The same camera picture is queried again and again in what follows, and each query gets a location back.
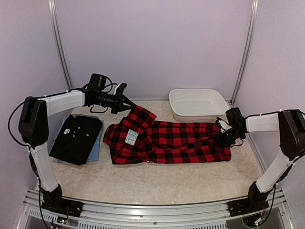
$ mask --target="light blue cloth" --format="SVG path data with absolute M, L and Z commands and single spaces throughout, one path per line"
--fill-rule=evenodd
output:
M 63 122 L 61 124 L 61 126 L 64 124 L 64 122 L 66 121 L 66 117 L 63 118 Z M 97 135 L 96 141 L 94 142 L 93 148 L 88 156 L 87 162 L 92 162 L 92 161 L 99 161 L 99 154 L 100 154 L 100 141 L 101 141 L 101 137 L 102 137 L 102 132 L 103 132 L 103 128 L 104 128 L 104 121 L 101 120 L 101 122 L 103 123 L 103 126 L 101 128 L 101 131 L 99 132 L 99 135 Z M 58 163 L 63 163 L 66 161 L 61 161 L 61 160 L 57 160 Z

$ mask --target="red plaid shirt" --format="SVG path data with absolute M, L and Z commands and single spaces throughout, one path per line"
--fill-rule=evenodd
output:
M 113 164 L 198 163 L 229 161 L 230 148 L 215 147 L 219 131 L 211 123 L 170 123 L 154 121 L 150 111 L 137 106 L 104 135 Z M 134 145 L 125 143 L 129 129 L 139 133 Z

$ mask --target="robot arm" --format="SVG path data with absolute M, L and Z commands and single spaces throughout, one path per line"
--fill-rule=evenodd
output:
M 48 118 L 59 112 L 81 106 L 101 105 L 110 107 L 111 113 L 135 108 L 135 104 L 123 95 L 127 84 L 122 83 L 115 89 L 115 94 L 103 92 L 106 77 L 92 74 L 87 88 L 78 88 L 69 92 L 44 98 L 26 98 L 23 106 L 19 132 L 25 143 L 29 144 L 30 162 L 33 171 L 40 179 L 44 197 L 42 208 L 79 217 L 82 203 L 62 198 L 62 190 L 54 176 L 48 152 Z
M 295 161 L 305 154 L 303 113 L 299 110 L 285 110 L 244 118 L 239 108 L 231 108 L 226 112 L 226 116 L 228 123 L 217 121 L 222 129 L 215 139 L 217 146 L 233 146 L 236 139 L 245 139 L 245 133 L 277 131 L 280 134 L 279 152 L 265 173 L 250 186 L 248 198 L 229 202 L 231 216 L 267 208 L 268 194 L 287 176 Z

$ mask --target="lavender wall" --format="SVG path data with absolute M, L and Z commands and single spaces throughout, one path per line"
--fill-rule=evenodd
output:
M 0 1 L 0 228 L 13 228 L 28 188 L 37 182 L 26 148 L 17 145 L 7 131 L 7 120 L 26 96 L 66 90 L 47 1 Z M 20 138 L 12 119 L 13 133 Z M 50 121 L 51 138 L 63 115 Z
M 57 0 L 74 86 L 92 72 L 126 82 L 130 98 L 213 88 L 230 99 L 251 0 Z
M 237 106 L 244 115 L 279 109 L 305 111 L 305 2 L 261 0 Z M 278 133 L 252 135 L 266 165 L 279 149 Z M 296 228 L 304 228 L 305 158 L 282 183 Z

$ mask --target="white label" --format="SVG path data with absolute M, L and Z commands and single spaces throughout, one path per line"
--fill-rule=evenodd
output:
M 128 134 L 125 138 L 125 143 L 134 146 L 135 140 L 137 140 L 139 133 L 129 129 Z
M 63 132 L 64 135 L 68 134 L 70 132 L 69 129 L 66 129 L 65 132 Z

